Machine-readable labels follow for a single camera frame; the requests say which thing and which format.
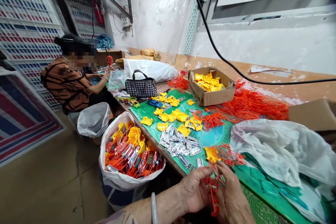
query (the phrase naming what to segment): blue toy car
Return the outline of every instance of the blue toy car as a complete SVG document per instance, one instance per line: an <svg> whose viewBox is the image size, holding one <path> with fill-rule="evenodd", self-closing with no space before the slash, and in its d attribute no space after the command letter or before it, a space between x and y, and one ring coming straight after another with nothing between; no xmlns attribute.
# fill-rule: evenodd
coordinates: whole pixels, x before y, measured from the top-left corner
<svg viewBox="0 0 336 224"><path fill-rule="evenodd" d="M159 109L163 107L162 102L155 101L155 100L152 100L152 99L148 101L148 104L153 106L153 107L159 108Z"/></svg>

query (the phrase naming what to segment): open cardboard box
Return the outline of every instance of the open cardboard box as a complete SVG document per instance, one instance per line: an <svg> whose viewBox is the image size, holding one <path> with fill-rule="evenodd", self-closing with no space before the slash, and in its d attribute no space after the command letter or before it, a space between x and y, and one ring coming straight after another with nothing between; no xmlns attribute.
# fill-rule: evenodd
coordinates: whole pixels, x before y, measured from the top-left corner
<svg viewBox="0 0 336 224"><path fill-rule="evenodd" d="M316 131L336 152L336 102L319 99L289 107L289 120Z"/></svg>
<svg viewBox="0 0 336 224"><path fill-rule="evenodd" d="M202 87L196 84L195 74L207 75L210 72L212 73L213 78L217 77L220 78L220 83L223 83L225 89L219 91L207 92ZM236 90L235 82L231 80L226 74L219 71L217 68L212 66L197 68L190 70L188 72L188 75L189 75L189 88L198 106L211 106L224 102L229 102L233 99Z"/></svg>

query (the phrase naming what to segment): toy car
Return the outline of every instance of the toy car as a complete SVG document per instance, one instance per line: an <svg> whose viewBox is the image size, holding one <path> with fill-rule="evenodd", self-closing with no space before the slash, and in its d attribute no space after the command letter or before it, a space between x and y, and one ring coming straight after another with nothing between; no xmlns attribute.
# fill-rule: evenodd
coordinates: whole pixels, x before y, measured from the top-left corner
<svg viewBox="0 0 336 224"><path fill-rule="evenodd" d="M159 101L156 101L156 100L153 100L153 99L149 100L148 104L153 106L153 107L159 108L159 109L163 107L162 102L159 102Z"/></svg>
<svg viewBox="0 0 336 224"><path fill-rule="evenodd" d="M130 100L129 102L128 102L128 104L131 106L131 107L135 107L136 109L138 109L138 108L140 108L140 103L138 103L138 101L137 100Z"/></svg>

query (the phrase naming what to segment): elderly woman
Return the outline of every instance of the elderly woman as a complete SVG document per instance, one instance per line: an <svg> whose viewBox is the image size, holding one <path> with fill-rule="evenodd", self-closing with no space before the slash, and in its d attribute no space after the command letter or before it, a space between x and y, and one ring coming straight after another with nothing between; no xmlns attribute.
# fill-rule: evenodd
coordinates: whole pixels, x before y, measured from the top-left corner
<svg viewBox="0 0 336 224"><path fill-rule="evenodd" d="M107 102L112 109L113 97L105 85L115 66L113 64L108 66L102 76L86 74L83 72L83 67L94 68L96 46L74 34L66 34L62 38L56 37L55 43L61 47L62 55L41 72L41 81L44 87L62 103L63 112L65 114L78 112L100 102ZM89 80L96 77L101 80L93 85Z"/></svg>

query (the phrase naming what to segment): checkered handbag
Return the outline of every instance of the checkered handbag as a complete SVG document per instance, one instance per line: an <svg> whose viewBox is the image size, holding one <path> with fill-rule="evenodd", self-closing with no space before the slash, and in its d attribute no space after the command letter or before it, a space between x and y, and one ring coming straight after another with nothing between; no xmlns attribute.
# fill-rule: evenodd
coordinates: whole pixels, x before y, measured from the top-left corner
<svg viewBox="0 0 336 224"><path fill-rule="evenodd" d="M145 79L136 80L135 73L140 72L145 76ZM133 72L133 79L127 79L125 81L126 91L130 96L135 97L154 97L157 96L158 91L156 89L155 80L153 78L148 78L140 70L135 70Z"/></svg>

